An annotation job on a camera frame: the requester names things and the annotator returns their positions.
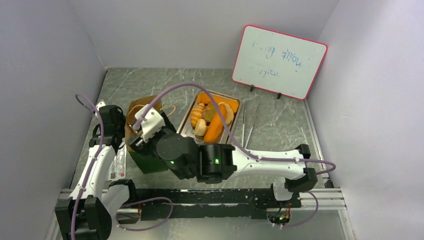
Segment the green paper bag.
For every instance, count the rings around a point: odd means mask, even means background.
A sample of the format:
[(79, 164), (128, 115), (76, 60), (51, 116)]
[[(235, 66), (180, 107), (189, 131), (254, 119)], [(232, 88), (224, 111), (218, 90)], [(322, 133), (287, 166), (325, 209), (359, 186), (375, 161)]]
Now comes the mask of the green paper bag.
[(153, 137), (165, 126), (165, 115), (161, 115), (162, 101), (158, 95), (149, 95), (132, 101), (126, 112), (124, 126), (128, 153), (136, 166), (144, 174), (160, 173), (168, 167), (155, 154), (142, 144), (150, 144)]

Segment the small round fake bun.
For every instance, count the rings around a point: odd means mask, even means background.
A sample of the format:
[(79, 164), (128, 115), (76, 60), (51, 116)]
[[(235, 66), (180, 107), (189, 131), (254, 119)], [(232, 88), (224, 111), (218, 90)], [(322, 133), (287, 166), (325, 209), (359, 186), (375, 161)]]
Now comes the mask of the small round fake bun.
[(196, 136), (202, 137), (206, 134), (208, 130), (207, 122), (205, 119), (200, 118), (194, 128), (194, 134)]

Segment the fake croissant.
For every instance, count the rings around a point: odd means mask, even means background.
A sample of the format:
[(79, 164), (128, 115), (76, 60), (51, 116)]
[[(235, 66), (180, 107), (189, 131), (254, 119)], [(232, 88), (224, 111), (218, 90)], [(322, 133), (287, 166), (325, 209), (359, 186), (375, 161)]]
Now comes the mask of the fake croissant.
[(204, 103), (199, 103), (190, 112), (190, 123), (192, 127), (195, 127), (198, 120), (202, 118), (203, 110), (205, 108)]

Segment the orange fake baguette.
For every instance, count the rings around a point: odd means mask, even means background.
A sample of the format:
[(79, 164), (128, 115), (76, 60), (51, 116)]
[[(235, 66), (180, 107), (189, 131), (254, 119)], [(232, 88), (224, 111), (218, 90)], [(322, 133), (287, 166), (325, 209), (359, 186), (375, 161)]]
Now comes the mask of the orange fake baguette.
[(203, 136), (203, 141), (205, 143), (215, 143), (221, 135), (224, 125), (226, 125), (227, 108), (225, 103), (220, 102), (218, 104), (218, 109), (222, 113), (224, 121), (221, 120), (218, 112), (214, 114), (212, 121), (210, 122), (209, 127), (206, 131), (206, 134)]

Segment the brown bread slice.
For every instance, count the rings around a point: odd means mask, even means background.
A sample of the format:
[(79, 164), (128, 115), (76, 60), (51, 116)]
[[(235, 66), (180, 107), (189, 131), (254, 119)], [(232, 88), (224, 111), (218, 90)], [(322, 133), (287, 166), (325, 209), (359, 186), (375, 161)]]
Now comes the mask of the brown bread slice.
[(207, 122), (210, 123), (214, 116), (216, 114), (216, 109), (212, 104), (208, 104), (204, 107), (202, 111), (202, 118)]

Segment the pale crescent fake bread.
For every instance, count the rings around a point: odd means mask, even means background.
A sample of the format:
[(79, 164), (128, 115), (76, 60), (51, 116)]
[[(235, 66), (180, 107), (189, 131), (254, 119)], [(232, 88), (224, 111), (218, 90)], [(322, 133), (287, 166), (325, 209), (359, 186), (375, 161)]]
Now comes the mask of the pale crescent fake bread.
[(227, 125), (229, 125), (233, 121), (233, 119), (235, 117), (234, 111), (232, 110), (231, 106), (228, 103), (220, 102), (218, 105), (219, 106), (220, 105), (225, 106), (225, 109), (226, 109), (225, 123)]

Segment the metal tongs white handles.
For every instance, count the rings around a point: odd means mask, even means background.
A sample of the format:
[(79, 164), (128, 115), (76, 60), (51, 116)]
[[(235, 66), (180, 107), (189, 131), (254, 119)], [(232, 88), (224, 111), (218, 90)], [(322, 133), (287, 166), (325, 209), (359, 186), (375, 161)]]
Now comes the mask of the metal tongs white handles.
[(256, 106), (255, 109), (255, 115), (253, 117), (253, 123), (251, 125), (251, 127), (249, 128), (249, 132), (248, 134), (246, 134), (246, 117), (247, 117), (247, 104), (244, 105), (243, 107), (243, 117), (242, 117), (242, 133), (241, 133), (241, 145), (244, 148), (248, 147), (252, 132), (253, 132), (253, 128), (255, 127), (256, 124), (256, 120), (257, 120), (257, 116), (258, 116), (258, 112), (259, 112), (259, 107), (260, 107), (260, 103)]

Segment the braided fake bread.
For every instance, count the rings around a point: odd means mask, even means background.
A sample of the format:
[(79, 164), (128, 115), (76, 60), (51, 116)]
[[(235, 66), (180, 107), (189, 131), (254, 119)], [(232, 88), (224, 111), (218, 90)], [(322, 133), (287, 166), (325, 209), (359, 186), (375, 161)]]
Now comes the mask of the braided fake bread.
[[(214, 99), (214, 101), (219, 104), (219, 103), (226, 103), (230, 106), (230, 108), (233, 110), (234, 113), (236, 113), (239, 109), (239, 102), (237, 100), (234, 99), (229, 99), (229, 98), (224, 98), (215, 94), (212, 94), (212, 98)], [(209, 98), (209, 96), (205, 93), (205, 92), (200, 92), (197, 95), (197, 103), (203, 103), (205, 105), (211, 105), (212, 104), (212, 100)]]

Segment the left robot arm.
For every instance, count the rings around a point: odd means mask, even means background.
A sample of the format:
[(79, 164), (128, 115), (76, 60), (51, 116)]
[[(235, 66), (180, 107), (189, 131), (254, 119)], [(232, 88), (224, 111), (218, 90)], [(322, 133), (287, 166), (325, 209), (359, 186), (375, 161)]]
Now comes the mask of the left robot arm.
[(131, 179), (113, 181), (106, 193), (103, 186), (109, 168), (125, 137), (126, 117), (117, 105), (99, 107), (105, 133), (96, 125), (89, 140), (89, 155), (77, 186), (67, 199), (58, 200), (55, 215), (64, 240), (106, 240), (113, 217), (123, 205), (134, 207), (139, 200)]

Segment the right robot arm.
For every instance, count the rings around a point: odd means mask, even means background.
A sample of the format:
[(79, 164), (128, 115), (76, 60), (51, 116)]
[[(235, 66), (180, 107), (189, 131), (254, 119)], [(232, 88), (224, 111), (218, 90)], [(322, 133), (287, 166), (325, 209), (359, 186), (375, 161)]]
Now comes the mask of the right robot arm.
[(294, 193), (310, 191), (318, 182), (316, 170), (300, 160), (302, 148), (291, 151), (249, 151), (231, 144), (198, 144), (177, 132), (164, 112), (151, 109), (127, 145), (142, 156), (163, 163), (178, 179), (219, 184), (247, 175), (281, 176), (272, 184), (270, 202), (282, 207)]

